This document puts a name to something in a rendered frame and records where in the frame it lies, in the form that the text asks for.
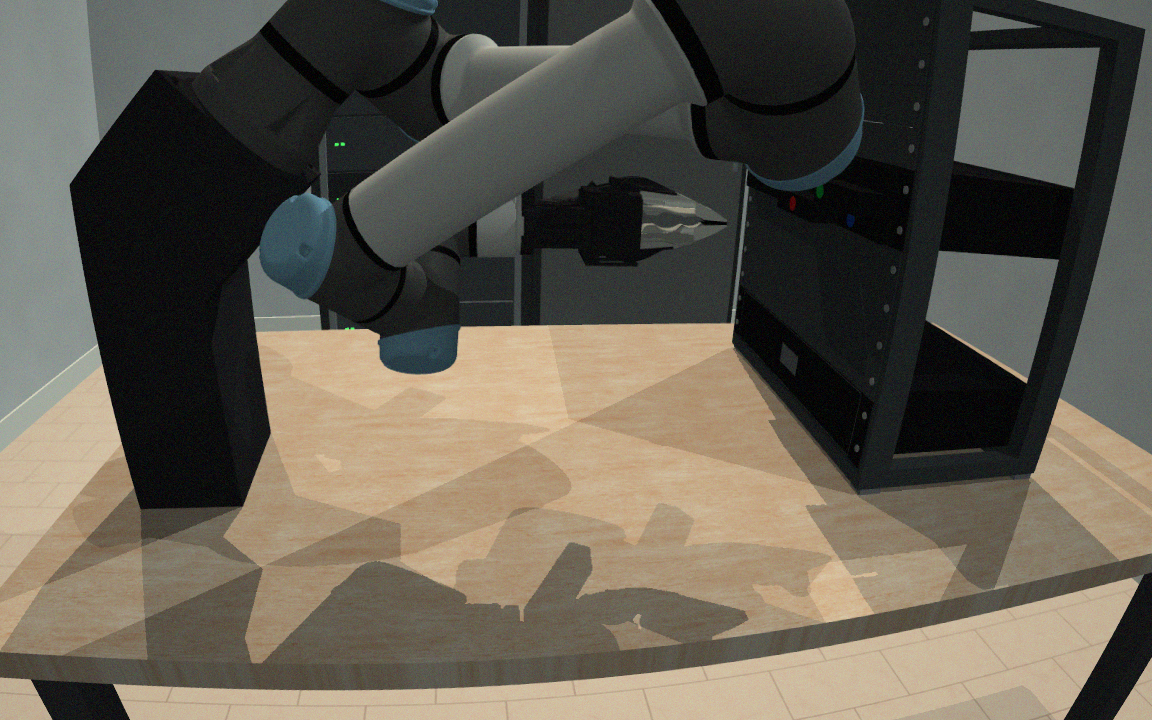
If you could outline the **black server rack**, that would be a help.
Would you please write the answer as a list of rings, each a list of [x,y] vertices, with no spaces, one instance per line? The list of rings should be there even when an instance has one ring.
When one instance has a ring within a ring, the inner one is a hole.
[[[858,495],[1029,479],[1100,258],[1144,38],[1037,0],[844,1],[858,154],[813,190],[748,170],[733,347]],[[972,31],[973,12],[1034,28]],[[954,161],[968,50],[1039,47],[1100,47],[1075,188]],[[1026,382],[925,320],[940,251],[1059,260]],[[984,452],[893,457],[960,448]]]

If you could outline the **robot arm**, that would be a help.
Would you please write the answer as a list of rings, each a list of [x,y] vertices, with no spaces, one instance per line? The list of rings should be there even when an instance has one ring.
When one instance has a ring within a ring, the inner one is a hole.
[[[571,46],[511,47],[448,35],[435,6],[287,0],[192,82],[291,176],[355,88],[417,142],[335,202],[282,202],[259,247],[270,279],[380,334],[393,372],[454,364],[460,258],[515,258],[520,194],[614,138],[685,138],[783,191],[826,184],[861,146],[844,0],[634,0]]]

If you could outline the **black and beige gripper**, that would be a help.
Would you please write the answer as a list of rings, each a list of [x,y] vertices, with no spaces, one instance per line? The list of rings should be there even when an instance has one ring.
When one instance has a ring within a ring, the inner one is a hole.
[[[657,252],[691,245],[727,227],[727,220],[717,211],[650,179],[611,176],[609,183],[604,184],[591,181],[581,185],[579,199],[562,204],[535,204],[535,187],[521,194],[524,236],[520,255],[532,255],[535,249],[579,249],[585,266],[637,266],[636,262],[652,258]],[[700,217],[703,222],[660,228],[643,223],[643,211],[655,217],[664,211]]]

